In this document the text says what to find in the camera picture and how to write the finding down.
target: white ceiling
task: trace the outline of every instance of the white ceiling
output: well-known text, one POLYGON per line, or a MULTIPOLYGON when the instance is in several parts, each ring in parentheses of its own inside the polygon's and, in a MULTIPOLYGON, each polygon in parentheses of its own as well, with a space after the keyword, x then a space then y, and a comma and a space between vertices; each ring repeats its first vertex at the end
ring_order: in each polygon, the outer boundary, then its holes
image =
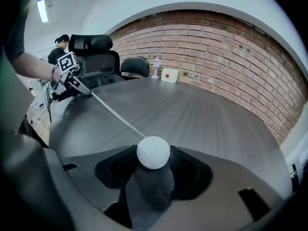
POLYGON ((39 17, 36 1, 31 1, 26 28, 35 27, 38 32, 44 31, 45 27, 48 28, 52 25, 82 23, 95 2, 95 0, 45 0, 49 22, 43 24, 39 17))

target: dark wooden table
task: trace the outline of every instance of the dark wooden table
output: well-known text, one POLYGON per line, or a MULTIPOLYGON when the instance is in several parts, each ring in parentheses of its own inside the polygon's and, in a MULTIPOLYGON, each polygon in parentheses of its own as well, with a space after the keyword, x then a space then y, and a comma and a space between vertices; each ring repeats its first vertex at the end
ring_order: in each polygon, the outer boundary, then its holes
MULTIPOLYGON (((205 90, 151 78, 93 91, 144 135, 239 163, 283 198, 291 194, 287 164, 276 140, 258 117, 235 103, 205 90)), ((50 148, 60 158, 141 140, 92 96, 63 100, 52 114, 50 148)))

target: white ball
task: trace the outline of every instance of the white ball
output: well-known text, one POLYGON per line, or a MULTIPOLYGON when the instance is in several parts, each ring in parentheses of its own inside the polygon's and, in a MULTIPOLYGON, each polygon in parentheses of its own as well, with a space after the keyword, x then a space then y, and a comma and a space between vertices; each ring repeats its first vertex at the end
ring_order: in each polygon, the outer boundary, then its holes
POLYGON ((146 168, 158 169, 167 163, 170 157, 170 147, 160 137, 147 137, 138 144, 137 157, 146 168))

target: person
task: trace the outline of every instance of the person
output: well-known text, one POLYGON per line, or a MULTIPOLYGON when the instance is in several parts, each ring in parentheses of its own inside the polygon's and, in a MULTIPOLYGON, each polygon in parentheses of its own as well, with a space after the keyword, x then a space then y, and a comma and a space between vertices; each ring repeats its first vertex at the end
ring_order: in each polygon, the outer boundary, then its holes
MULTIPOLYGON (((17 74, 28 78, 44 80, 50 80, 52 76, 54 81, 59 81, 61 76, 60 68, 25 52, 24 32, 28 12, 29 10, 25 9, 16 21, 15 26, 4 45, 5 54, 17 74)), ((41 137, 34 131, 26 117, 19 128, 19 132, 36 139, 42 147, 48 148, 41 137)))
POLYGON ((68 46, 69 36, 67 34, 63 34, 58 37, 54 42, 57 42, 57 45, 56 48, 54 48, 48 55, 48 63, 56 65, 57 59, 65 54, 64 51, 68 46))

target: hand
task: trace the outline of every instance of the hand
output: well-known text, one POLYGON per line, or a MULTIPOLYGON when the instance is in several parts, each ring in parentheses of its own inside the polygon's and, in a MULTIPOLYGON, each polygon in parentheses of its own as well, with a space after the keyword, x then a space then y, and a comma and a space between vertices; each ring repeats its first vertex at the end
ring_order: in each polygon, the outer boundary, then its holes
POLYGON ((56 67, 53 72, 53 80, 58 82, 61 76, 60 68, 56 67))

